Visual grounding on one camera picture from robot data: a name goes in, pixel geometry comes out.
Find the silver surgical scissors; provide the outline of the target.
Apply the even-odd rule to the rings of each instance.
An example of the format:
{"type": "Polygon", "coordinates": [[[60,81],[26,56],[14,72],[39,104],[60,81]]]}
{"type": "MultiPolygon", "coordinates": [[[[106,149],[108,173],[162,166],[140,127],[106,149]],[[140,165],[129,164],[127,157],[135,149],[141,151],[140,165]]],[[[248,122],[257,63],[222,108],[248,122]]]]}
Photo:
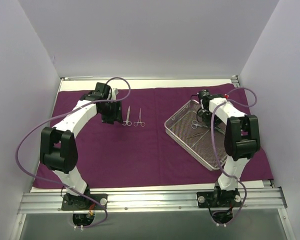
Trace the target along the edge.
{"type": "Polygon", "coordinates": [[[193,120],[191,122],[191,128],[197,129],[197,128],[208,128],[207,125],[203,124],[202,122],[197,122],[196,120],[193,120]]]}

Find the metal mesh instrument tray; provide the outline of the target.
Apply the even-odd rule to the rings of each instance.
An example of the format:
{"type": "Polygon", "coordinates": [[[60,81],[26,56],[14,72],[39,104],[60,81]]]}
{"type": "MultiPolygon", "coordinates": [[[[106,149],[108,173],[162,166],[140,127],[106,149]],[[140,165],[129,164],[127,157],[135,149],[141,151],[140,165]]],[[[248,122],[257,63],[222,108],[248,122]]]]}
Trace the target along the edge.
{"type": "Polygon", "coordinates": [[[165,121],[165,132],[201,165],[209,171],[217,171],[220,168],[214,155],[210,128],[191,128],[192,121],[197,120],[199,108],[200,105],[196,100],[186,102],[165,121]],[[203,134],[186,139],[196,133],[203,134]]]}

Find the silver surgical forceps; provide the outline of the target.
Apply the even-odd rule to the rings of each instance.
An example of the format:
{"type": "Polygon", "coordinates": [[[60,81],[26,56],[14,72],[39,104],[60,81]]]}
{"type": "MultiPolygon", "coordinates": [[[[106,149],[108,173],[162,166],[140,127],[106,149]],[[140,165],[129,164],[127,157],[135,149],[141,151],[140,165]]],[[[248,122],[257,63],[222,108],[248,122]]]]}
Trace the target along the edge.
{"type": "Polygon", "coordinates": [[[133,123],[133,126],[134,127],[138,127],[138,126],[145,127],[145,125],[146,125],[146,123],[144,121],[142,121],[142,110],[140,108],[139,114],[138,114],[138,120],[133,123]]]}

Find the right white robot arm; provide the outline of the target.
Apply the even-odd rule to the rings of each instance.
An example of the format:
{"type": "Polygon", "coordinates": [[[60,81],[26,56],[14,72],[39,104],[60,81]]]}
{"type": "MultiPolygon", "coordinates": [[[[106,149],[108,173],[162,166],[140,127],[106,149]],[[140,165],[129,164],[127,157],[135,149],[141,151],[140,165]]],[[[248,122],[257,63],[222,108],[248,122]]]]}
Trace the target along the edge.
{"type": "Polygon", "coordinates": [[[215,117],[226,126],[224,149],[227,157],[217,180],[220,189],[212,193],[213,203],[222,207],[230,201],[228,191],[238,188],[246,165],[261,148],[259,122],[255,115],[238,110],[220,95],[200,97],[199,103],[204,112],[203,121],[210,126],[212,134],[217,126],[215,117]]]}

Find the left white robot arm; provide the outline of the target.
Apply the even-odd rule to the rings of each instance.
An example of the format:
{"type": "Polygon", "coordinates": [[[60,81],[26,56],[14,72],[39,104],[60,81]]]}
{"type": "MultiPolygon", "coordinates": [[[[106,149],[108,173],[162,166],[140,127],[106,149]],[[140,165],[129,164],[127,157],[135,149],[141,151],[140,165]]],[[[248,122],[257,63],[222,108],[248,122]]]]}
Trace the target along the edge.
{"type": "Polygon", "coordinates": [[[101,114],[102,123],[123,122],[122,102],[112,97],[111,101],[94,103],[100,99],[98,94],[83,95],[71,113],[59,123],[41,131],[40,162],[58,176],[67,193],[74,196],[73,204],[80,210],[90,206],[91,197],[85,193],[88,184],[77,168],[79,154],[76,137],[97,114],[101,114]]]}

